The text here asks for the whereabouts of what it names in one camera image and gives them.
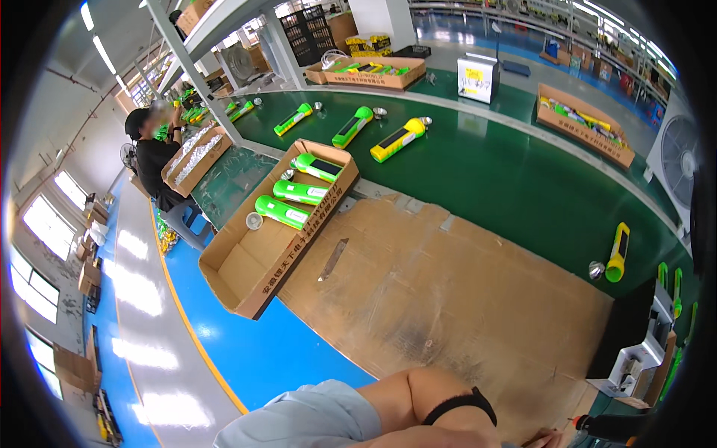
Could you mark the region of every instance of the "black shirt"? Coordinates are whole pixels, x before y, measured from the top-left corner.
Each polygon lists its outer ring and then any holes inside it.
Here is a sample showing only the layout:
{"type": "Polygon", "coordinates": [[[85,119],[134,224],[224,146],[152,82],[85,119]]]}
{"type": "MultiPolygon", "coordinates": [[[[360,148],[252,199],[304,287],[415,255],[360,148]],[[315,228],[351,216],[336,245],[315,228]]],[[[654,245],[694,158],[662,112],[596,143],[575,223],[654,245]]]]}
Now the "black shirt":
{"type": "Polygon", "coordinates": [[[157,208],[169,211],[185,198],[162,180],[162,168],[179,151],[177,142],[164,143],[159,140],[140,140],[137,142],[137,172],[140,182],[147,193],[156,199],[157,208]]]}

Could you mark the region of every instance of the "gray floor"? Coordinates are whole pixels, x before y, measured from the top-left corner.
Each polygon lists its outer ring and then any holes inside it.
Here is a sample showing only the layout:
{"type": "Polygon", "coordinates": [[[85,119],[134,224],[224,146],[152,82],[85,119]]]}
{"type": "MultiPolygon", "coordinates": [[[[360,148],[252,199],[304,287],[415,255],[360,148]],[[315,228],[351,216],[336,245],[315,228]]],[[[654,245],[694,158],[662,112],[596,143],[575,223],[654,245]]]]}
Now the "gray floor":
{"type": "MultiPolygon", "coordinates": [[[[454,72],[457,69],[456,60],[466,52],[495,57],[495,49],[476,47],[475,45],[427,39],[421,39],[419,43],[431,47],[431,56],[426,59],[428,68],[454,72]]],[[[540,62],[500,52],[500,59],[504,58],[527,65],[531,69],[531,76],[524,77],[515,73],[502,72],[500,82],[530,93],[536,93],[538,84],[543,83],[590,103],[615,119],[622,127],[635,152],[647,157],[657,133],[625,106],[578,78],[540,62]]]]}
{"type": "Polygon", "coordinates": [[[141,398],[140,422],[165,448],[210,447],[239,417],[237,407],[200,356],[169,289],[156,249],[150,206],[125,182],[115,260],[105,270],[117,297],[121,351],[141,398]]]}

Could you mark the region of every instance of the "blue floor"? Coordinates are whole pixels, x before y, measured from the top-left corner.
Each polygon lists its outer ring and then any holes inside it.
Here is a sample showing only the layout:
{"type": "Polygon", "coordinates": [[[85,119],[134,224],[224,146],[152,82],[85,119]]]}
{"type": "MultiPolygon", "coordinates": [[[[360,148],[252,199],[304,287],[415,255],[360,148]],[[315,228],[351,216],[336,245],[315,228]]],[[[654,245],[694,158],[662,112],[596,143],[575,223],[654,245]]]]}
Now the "blue floor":
{"type": "MultiPolygon", "coordinates": [[[[121,182],[112,190],[112,193],[118,195],[120,188],[121,182]]],[[[115,261],[115,231],[119,200],[120,198],[117,198],[108,209],[110,217],[107,225],[110,227],[110,231],[107,235],[107,242],[98,250],[98,256],[105,263],[114,263],[115,261]]],[[[115,307],[115,288],[112,279],[105,274],[104,268],[102,271],[100,304],[95,314],[85,312],[85,342],[87,342],[87,335],[90,334],[90,328],[92,325],[96,325],[98,329],[95,344],[100,349],[100,362],[103,371],[100,387],[107,391],[110,406],[112,406],[117,425],[124,438],[122,446],[126,448],[159,448],[161,445],[152,429],[148,425],[140,423],[137,414],[132,410],[132,406],[137,406],[140,402],[125,359],[115,355],[113,351],[112,339],[120,338],[117,308],[115,307]]]]}
{"type": "MultiPolygon", "coordinates": [[[[199,233],[204,223],[198,217],[192,229],[199,233]]],[[[374,380],[276,297],[258,321],[226,311],[199,271],[199,251],[184,241],[178,242],[165,260],[194,332],[250,411],[303,384],[332,378],[360,387],[374,380]]]]}
{"type": "MultiPolygon", "coordinates": [[[[414,16],[413,23],[417,36],[420,39],[473,44],[476,47],[483,48],[495,48],[495,44],[498,41],[498,35],[490,28],[488,36],[485,36],[483,31],[483,19],[480,17],[466,17],[464,23],[463,18],[460,16],[429,14],[426,16],[414,16]]],[[[647,113],[650,110],[649,102],[638,100],[637,104],[635,104],[635,99],[630,97],[620,87],[619,75],[621,72],[619,70],[614,69],[610,81],[606,82],[594,75],[592,70],[571,70],[570,67],[565,65],[555,65],[539,56],[543,51],[544,33],[532,29],[528,29],[527,32],[522,32],[508,24],[501,25],[503,31],[500,35],[501,52],[540,62],[555,70],[573,75],[600,90],[605,95],[610,96],[620,105],[625,106],[630,112],[647,123],[655,132],[659,131],[660,127],[650,122],[650,116],[647,113]]]]}

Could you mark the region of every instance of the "black hair tie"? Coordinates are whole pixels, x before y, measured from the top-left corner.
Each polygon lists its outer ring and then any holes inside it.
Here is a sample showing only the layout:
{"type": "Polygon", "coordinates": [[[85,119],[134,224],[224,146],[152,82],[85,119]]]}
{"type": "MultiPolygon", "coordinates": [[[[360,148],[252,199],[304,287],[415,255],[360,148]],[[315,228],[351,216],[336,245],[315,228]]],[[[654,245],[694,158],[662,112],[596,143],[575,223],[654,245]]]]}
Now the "black hair tie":
{"type": "Polygon", "coordinates": [[[422,424],[434,424],[436,420],[438,420],[438,417],[442,416],[451,409],[455,409],[461,406],[475,406],[477,408],[482,409],[486,414],[488,414],[488,417],[493,423],[493,426],[498,426],[498,419],[495,417],[495,412],[490,406],[490,403],[488,403],[488,400],[486,400],[485,397],[478,391],[477,387],[474,386],[471,391],[473,392],[472,394],[456,395],[453,398],[450,398],[436,406],[435,409],[433,409],[428,414],[422,424]]]}

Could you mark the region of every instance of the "black cap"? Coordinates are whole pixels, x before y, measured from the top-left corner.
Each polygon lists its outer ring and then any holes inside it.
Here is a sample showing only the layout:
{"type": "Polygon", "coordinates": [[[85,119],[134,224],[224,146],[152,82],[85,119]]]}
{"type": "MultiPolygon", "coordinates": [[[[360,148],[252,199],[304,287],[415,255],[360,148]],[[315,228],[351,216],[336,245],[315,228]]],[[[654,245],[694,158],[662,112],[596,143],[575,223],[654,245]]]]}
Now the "black cap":
{"type": "Polygon", "coordinates": [[[144,122],[149,117],[149,109],[135,109],[127,115],[125,120],[125,133],[130,136],[134,141],[138,141],[142,135],[139,133],[139,128],[142,127],[144,122]]]}

